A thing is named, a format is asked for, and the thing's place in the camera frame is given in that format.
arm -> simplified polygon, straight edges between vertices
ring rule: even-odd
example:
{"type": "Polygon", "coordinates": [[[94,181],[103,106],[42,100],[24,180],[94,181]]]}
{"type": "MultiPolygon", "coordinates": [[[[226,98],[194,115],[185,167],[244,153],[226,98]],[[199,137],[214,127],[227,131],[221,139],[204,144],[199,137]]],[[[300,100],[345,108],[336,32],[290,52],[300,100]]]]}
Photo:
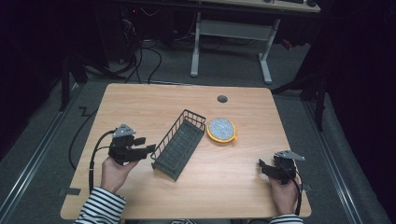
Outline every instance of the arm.
{"type": "Polygon", "coordinates": [[[119,223],[126,201],[116,193],[137,163],[133,161],[122,166],[110,157],[105,159],[101,186],[93,188],[75,223],[119,223]]]}
{"type": "Polygon", "coordinates": [[[290,180],[286,185],[280,185],[276,179],[268,177],[272,187],[273,199],[276,204],[279,217],[274,217],[270,224],[301,224],[303,220],[294,215],[294,206],[297,202],[298,191],[290,180]]]}

person's left hand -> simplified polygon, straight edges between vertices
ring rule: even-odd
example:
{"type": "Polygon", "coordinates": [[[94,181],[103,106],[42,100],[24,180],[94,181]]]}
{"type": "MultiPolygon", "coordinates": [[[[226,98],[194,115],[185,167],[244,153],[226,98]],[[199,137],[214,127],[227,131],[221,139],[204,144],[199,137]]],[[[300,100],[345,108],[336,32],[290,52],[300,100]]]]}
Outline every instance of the person's left hand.
{"type": "Polygon", "coordinates": [[[126,177],[139,161],[132,161],[125,165],[117,164],[113,158],[107,157],[102,163],[102,180],[100,187],[116,193],[125,183],[126,177]]]}

wire basket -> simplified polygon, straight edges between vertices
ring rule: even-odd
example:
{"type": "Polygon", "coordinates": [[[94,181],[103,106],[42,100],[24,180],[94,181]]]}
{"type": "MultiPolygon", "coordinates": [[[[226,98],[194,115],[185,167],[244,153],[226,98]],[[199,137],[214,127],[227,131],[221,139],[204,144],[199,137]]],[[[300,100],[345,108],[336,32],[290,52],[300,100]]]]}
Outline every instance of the wire basket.
{"type": "Polygon", "coordinates": [[[177,181],[205,133],[205,118],[185,109],[151,153],[152,168],[177,181]]]}

background table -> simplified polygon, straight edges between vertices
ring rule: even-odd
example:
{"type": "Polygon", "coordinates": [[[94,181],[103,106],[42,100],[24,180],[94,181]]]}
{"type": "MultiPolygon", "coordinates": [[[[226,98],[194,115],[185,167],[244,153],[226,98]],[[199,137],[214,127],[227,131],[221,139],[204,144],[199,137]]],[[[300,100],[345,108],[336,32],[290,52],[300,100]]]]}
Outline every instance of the background table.
{"type": "MultiPolygon", "coordinates": [[[[147,145],[158,144],[184,109],[206,117],[226,118],[236,126],[237,141],[219,144],[206,134],[195,149],[177,182],[151,167],[152,159],[139,162],[118,191],[127,200],[122,217],[152,218],[241,218],[272,217],[276,209],[270,184],[261,174],[258,160],[271,164],[274,153],[289,149],[287,137],[272,94],[264,88],[125,85],[110,84],[98,110],[81,155],[61,215],[78,217],[89,196],[88,167],[100,136],[125,122],[147,137],[147,145]],[[227,103],[218,102],[225,95],[227,103]]],[[[102,141],[108,146],[111,137],[102,141]]],[[[95,158],[94,185],[100,184],[101,163],[107,149],[95,158]]],[[[311,213],[303,195],[301,215],[311,213]]]]}

black and white striped sleeve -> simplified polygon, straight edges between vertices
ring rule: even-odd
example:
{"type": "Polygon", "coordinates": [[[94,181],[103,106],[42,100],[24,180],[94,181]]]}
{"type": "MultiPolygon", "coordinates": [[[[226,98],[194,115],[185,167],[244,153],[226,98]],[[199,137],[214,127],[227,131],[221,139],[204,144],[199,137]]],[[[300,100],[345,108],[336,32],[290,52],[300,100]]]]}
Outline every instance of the black and white striped sleeve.
{"type": "Polygon", "coordinates": [[[280,217],[274,217],[270,224],[277,224],[277,223],[282,223],[282,224],[302,224],[303,219],[300,218],[299,216],[296,216],[294,214],[290,215],[283,215],[280,217]]]}
{"type": "Polygon", "coordinates": [[[94,187],[87,202],[81,208],[75,223],[118,224],[126,201],[105,189],[94,187]]]}

